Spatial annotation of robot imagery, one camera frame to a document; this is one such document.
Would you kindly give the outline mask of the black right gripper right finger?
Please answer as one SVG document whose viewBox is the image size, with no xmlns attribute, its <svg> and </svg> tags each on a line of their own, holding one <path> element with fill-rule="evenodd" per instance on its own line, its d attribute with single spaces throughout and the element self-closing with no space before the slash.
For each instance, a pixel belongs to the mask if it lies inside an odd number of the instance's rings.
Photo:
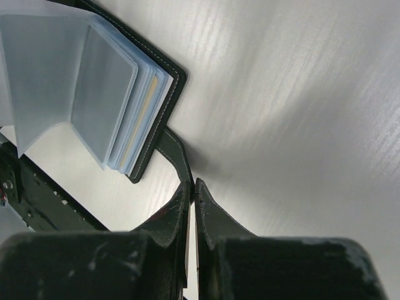
<svg viewBox="0 0 400 300">
<path fill-rule="evenodd" d="M 386 299 L 369 254 L 336 237 L 261 237 L 195 184 L 201 299 Z"/>
</svg>

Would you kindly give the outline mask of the gold card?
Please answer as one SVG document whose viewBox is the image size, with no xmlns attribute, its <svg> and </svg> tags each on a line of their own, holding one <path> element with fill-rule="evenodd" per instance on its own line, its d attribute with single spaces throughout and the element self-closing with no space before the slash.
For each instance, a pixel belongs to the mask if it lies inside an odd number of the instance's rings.
<svg viewBox="0 0 400 300">
<path fill-rule="evenodd" d="M 119 165 L 118 165 L 119 169 L 123 168 L 126 160 L 129 157 L 129 153 L 131 151 L 130 149 L 134 144 L 136 136 L 138 135 L 138 132 L 139 132 L 140 127 L 141 127 L 141 123 L 143 122 L 143 120 L 145 118 L 146 110 L 147 110 L 148 106 L 151 103 L 151 100 L 153 98 L 153 94 L 154 94 L 154 92 L 155 92 L 155 90 L 157 88 L 157 85 L 158 85 L 158 78 L 156 76 L 154 76 L 152 81 L 151 81 L 151 85 L 150 85 L 150 87 L 149 87 L 149 89 L 147 91 L 147 94 L 146 94 L 146 97 L 144 99 L 144 102 L 143 102 L 143 104 L 141 106 L 141 109 L 139 111 L 139 114 L 137 116 L 137 119 L 136 119 L 136 121 L 134 123 L 134 126 L 132 127 L 132 129 L 129 132 L 130 133 L 130 135 L 128 136 L 129 139 L 127 140 L 126 147 L 124 148 L 121 160 L 120 160 Z"/>
</svg>

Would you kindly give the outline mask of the grey card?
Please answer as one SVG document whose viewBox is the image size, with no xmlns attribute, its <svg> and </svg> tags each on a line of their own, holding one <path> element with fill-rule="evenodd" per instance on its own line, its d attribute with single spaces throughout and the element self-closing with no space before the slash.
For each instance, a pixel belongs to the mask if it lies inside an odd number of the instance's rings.
<svg viewBox="0 0 400 300">
<path fill-rule="evenodd" d="M 89 27 L 71 122 L 87 143 L 109 143 L 120 126 L 136 63 L 100 27 Z"/>
</svg>

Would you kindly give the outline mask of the black leather card holder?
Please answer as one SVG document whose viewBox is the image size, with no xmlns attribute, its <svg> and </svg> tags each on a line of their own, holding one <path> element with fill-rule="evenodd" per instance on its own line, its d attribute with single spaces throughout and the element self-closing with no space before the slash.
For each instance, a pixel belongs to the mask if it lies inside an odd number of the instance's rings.
<svg viewBox="0 0 400 300">
<path fill-rule="evenodd" d="M 137 183 L 187 78 L 92 1 L 1 2 L 1 126 L 19 155 L 66 123 L 102 168 Z"/>
</svg>

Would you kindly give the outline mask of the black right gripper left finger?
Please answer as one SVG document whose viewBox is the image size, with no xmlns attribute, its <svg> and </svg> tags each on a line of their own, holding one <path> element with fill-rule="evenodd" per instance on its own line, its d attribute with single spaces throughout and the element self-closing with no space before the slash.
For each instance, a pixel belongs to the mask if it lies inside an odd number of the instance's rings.
<svg viewBox="0 0 400 300">
<path fill-rule="evenodd" d="M 182 299 L 191 187 L 129 232 L 17 234 L 1 244 L 2 299 Z"/>
</svg>

